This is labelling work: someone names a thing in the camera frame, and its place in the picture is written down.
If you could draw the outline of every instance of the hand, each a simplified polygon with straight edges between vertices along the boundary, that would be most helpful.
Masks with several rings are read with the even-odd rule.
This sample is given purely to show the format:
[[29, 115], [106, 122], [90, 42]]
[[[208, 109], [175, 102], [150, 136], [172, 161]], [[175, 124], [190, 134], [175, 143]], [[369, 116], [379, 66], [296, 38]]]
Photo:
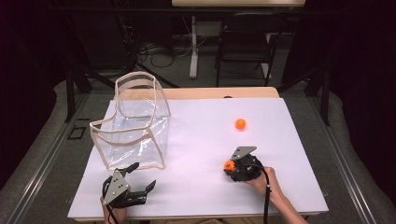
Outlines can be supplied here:
[[[103, 209], [103, 215], [105, 217], [105, 224], [114, 224], [116, 223], [113, 219], [113, 217], [109, 214], [107, 207], [105, 205], [103, 205], [103, 201], [105, 199], [101, 196], [100, 197], [100, 203], [102, 205], [102, 209]], [[127, 214], [127, 208], [114, 208], [113, 209], [113, 215], [116, 218], [118, 223], [123, 223], [125, 218], [126, 218], [126, 214]]]
[[[270, 181], [270, 187], [271, 187], [270, 201], [274, 200], [276, 197], [283, 196], [282, 189], [280, 188], [279, 183], [277, 182], [276, 179], [274, 168], [264, 167], [264, 170], [268, 174], [268, 179]], [[246, 183], [249, 184], [254, 189], [256, 189], [261, 196], [265, 196], [267, 180], [265, 178], [265, 174], [263, 173], [263, 171], [260, 171], [260, 173], [261, 174], [259, 177], [257, 177], [256, 179], [246, 181]]]
[[[306, 220], [298, 214], [289, 199], [283, 194], [282, 189], [279, 186], [279, 182], [277, 182], [274, 168], [265, 167], [264, 170], [268, 174], [268, 180], [270, 181], [270, 201], [277, 211], [282, 215], [285, 223], [307, 224]], [[263, 171], [261, 171], [261, 175], [259, 177], [246, 181], [246, 183], [255, 188], [260, 193], [260, 195], [265, 196], [267, 180]]]

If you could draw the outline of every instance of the cables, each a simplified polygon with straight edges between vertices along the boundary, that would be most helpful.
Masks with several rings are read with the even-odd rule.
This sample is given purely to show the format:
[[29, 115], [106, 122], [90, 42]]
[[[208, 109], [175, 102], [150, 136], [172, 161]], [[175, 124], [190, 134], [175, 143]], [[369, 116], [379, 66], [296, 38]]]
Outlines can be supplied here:
[[[102, 187], [102, 197], [105, 198], [106, 194], [107, 194], [107, 190], [108, 190], [108, 186], [110, 185], [111, 179], [113, 178], [113, 176], [110, 176], [107, 180], [105, 180], [105, 182], [103, 183], [103, 187]], [[107, 217], [107, 221], [108, 223], [110, 222], [110, 217], [113, 218], [114, 223], [115, 224], [119, 224], [119, 222], [117, 221], [116, 217], [113, 214], [113, 208], [110, 206], [110, 204], [106, 204], [106, 208], [108, 211], [108, 217]]]
[[257, 164], [244, 164], [244, 166], [258, 167], [260, 170], [262, 170], [262, 172], [265, 175], [265, 180], [266, 180], [267, 185], [265, 186], [265, 203], [264, 203], [264, 211], [263, 211], [262, 221], [264, 224], [268, 224], [268, 206], [270, 203], [270, 193], [271, 193], [270, 178], [268, 177], [267, 172], [265, 172], [265, 169], [263, 166], [259, 166]]

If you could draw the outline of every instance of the human hand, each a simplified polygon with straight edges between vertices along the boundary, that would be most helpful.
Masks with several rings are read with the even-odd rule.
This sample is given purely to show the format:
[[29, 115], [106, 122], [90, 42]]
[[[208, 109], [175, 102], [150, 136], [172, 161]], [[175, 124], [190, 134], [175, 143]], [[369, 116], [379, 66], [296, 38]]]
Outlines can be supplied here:
[[[283, 194], [282, 189], [277, 182], [275, 170], [272, 167], [265, 167], [265, 173], [268, 174], [268, 180], [271, 188], [270, 201], [274, 207], [279, 211], [287, 224], [307, 224], [306, 220], [303, 219], [296, 211], [294, 206], [291, 204], [289, 199]], [[246, 181], [251, 187], [255, 188], [260, 195], [265, 196], [265, 190], [267, 187], [267, 180], [265, 174], [261, 171], [261, 174], [256, 179]]]
[[[268, 174], [268, 179], [270, 181], [269, 183], [271, 187], [270, 201], [272, 201], [276, 197], [280, 197], [283, 195], [282, 189], [280, 188], [279, 183], [277, 182], [275, 169], [272, 167], [264, 167], [264, 170]], [[245, 183], [249, 184], [251, 187], [256, 189], [261, 196], [265, 196], [267, 180], [265, 178], [265, 174], [263, 173], [263, 171], [260, 171], [260, 173], [261, 174], [259, 177], [257, 177], [256, 179], [246, 181]]]
[[[100, 197], [100, 203], [102, 205], [102, 209], [103, 209], [103, 215], [105, 218], [105, 224], [114, 224], [116, 223], [113, 219], [113, 217], [109, 214], [107, 207], [105, 205], [103, 205], [103, 201], [105, 199], [103, 198], [103, 196]], [[126, 218], [126, 214], [128, 212], [127, 208], [114, 208], [112, 210], [114, 217], [116, 218], [118, 223], [123, 223], [125, 218]]]

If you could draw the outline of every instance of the black curtain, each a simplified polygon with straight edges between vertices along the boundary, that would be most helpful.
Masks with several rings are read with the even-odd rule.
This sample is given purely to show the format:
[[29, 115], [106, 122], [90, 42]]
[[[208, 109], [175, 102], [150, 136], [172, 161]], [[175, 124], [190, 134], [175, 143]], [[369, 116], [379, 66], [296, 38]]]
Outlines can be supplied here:
[[306, 0], [305, 8], [347, 9], [352, 16], [327, 21], [303, 19], [282, 81], [318, 67], [343, 32], [346, 45], [330, 67], [330, 88], [343, 101], [353, 147], [376, 184], [396, 204], [395, 4], [391, 0]]
[[2, 1], [0, 30], [2, 188], [50, 117], [64, 72], [34, 1]]

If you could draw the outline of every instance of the floor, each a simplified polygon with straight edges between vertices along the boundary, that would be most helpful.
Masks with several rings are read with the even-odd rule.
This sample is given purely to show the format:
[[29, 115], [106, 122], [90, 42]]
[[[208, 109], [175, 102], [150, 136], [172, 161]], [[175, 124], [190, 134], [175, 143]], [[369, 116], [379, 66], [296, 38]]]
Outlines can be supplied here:
[[[282, 38], [270, 86], [279, 85], [291, 40], [290, 36]], [[196, 79], [188, 76], [190, 53], [187, 51], [179, 53], [179, 56], [169, 57], [154, 50], [145, 61], [142, 57], [141, 63], [180, 87], [214, 87], [216, 47], [210, 39], [199, 38], [199, 43], [201, 42]], [[249, 65], [230, 66], [229, 70], [223, 67], [224, 74], [249, 73], [256, 76], [260, 72]], [[117, 78], [111, 72], [103, 75]], [[113, 91], [109, 87], [94, 79], [90, 82], [93, 86], [91, 94], [80, 94], [76, 91], [77, 113], [69, 123], [64, 123], [67, 111], [65, 84], [55, 87], [58, 101], [51, 117], [0, 192], [0, 223], [76, 222], [67, 218], [67, 213], [93, 145], [88, 135], [88, 124], [91, 120], [103, 117], [106, 102], [113, 97]], [[221, 85], [235, 86], [241, 83], [222, 82]], [[246, 85], [261, 83], [254, 81]], [[281, 97], [290, 109], [305, 152], [330, 208], [328, 213], [310, 217], [308, 221], [396, 223], [395, 207], [376, 186], [348, 140], [342, 102], [336, 95], [331, 94], [331, 126], [326, 126], [318, 116], [318, 97], [305, 97], [302, 92], [305, 85], [302, 82], [282, 92]], [[86, 130], [79, 140], [70, 138], [75, 127], [84, 127]]]

